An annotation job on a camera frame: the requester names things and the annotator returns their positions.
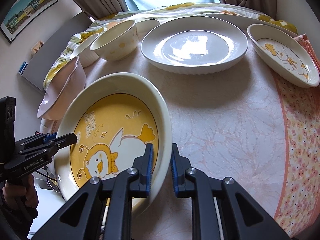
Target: pink bowl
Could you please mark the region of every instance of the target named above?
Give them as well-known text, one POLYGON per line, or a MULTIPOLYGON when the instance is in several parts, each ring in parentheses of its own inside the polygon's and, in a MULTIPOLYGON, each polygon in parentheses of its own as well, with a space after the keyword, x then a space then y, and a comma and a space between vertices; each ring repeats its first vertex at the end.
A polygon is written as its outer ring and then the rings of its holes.
POLYGON ((38 109, 38 118, 60 120, 73 99, 84 89, 85 76, 79 57, 65 64, 51 80, 38 109))

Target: human hand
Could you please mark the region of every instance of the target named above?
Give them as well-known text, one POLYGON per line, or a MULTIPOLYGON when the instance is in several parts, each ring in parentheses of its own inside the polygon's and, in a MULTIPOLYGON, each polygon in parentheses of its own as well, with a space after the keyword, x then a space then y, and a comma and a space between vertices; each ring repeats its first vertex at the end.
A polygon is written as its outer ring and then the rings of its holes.
POLYGON ((15 197, 23 197, 26 196, 26 206, 36 208, 39 204, 37 191, 34 184, 34 177, 32 174, 28 175, 28 183, 29 188, 26 189, 23 186, 18 185, 11 185, 8 182, 6 182, 5 186, 2 188, 4 200, 7 203, 7 205, 13 209, 17 210, 18 205, 15 201, 15 197))

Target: orange napkin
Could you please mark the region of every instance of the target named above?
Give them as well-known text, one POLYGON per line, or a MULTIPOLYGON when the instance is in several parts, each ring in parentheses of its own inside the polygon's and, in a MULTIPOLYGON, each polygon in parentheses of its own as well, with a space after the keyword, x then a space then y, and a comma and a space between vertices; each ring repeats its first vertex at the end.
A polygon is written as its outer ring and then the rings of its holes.
POLYGON ((295 37, 294 39, 308 52, 308 54, 312 58, 313 62, 317 66, 318 72, 320 74, 320 61, 318 60, 318 58, 316 56, 316 53, 313 50, 307 35, 303 34, 303 35, 300 35, 298 37, 295 37))

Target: cartoon duck illustration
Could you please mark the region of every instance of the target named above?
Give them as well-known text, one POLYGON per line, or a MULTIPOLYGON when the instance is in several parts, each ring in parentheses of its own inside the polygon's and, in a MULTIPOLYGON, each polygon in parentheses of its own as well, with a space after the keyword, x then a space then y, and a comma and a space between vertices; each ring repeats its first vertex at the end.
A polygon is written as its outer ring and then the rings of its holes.
POLYGON ((295 71, 300 76, 304 76, 308 81, 309 76, 306 66, 302 62, 300 62, 301 64, 298 64, 295 60, 293 60, 292 57, 289 57, 288 53, 285 51, 284 46, 281 46, 281 48, 279 48, 272 44, 266 43, 265 47, 268 51, 271 52, 272 56, 277 57, 279 60, 283 61, 283 64, 289 64, 292 69, 287 68, 288 70, 295 71))
POLYGON ((83 173, 87 179, 99 177, 109 179, 121 171, 132 167, 136 157, 144 154, 146 143, 156 138, 153 129, 144 124, 139 136, 123 135, 123 128, 113 137, 110 146, 96 144, 92 148, 81 145, 79 152, 86 150, 84 168, 78 171, 78 179, 83 173))

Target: tablecloth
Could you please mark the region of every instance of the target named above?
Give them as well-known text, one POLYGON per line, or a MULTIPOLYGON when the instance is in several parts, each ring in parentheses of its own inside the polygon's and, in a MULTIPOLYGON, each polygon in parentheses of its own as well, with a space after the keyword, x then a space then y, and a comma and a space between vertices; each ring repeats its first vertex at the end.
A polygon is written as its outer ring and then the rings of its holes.
MULTIPOLYGON (((236 179, 290 236, 320 213, 319 88, 285 81, 250 39, 245 57, 219 73, 162 71, 146 61, 140 44, 127 58, 99 59, 85 72, 86 86, 115 72, 150 80, 167 103, 180 154, 208 176, 236 179)), ((191 218, 191 201, 175 198, 169 172, 155 201, 132 222, 132 237, 191 240, 191 218)))

